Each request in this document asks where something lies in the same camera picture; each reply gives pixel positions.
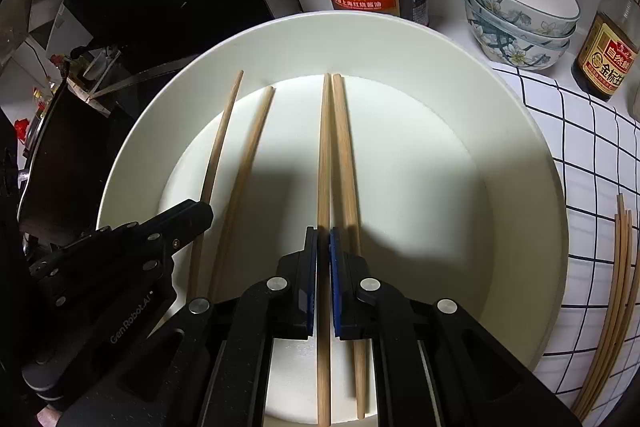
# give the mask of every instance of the silver screw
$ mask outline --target silver screw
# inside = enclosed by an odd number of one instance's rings
[[[145,264],[142,265],[142,269],[145,272],[148,272],[149,270],[153,270],[156,266],[158,266],[158,261],[156,261],[155,259],[151,260],[151,261],[147,261]]]
[[[203,297],[198,297],[196,299],[193,299],[193,301],[189,303],[189,311],[195,315],[204,313],[208,309],[209,309],[209,301],[207,301],[207,299]]]
[[[380,288],[380,281],[373,279],[373,277],[367,277],[360,281],[360,288],[367,292],[374,292]]]
[[[437,306],[442,313],[446,313],[448,315],[455,313],[458,310],[458,305],[451,299],[441,299],[438,301]]]
[[[271,277],[267,281],[267,288],[272,292],[276,292],[279,290],[284,290],[287,287],[287,280],[284,277]]]

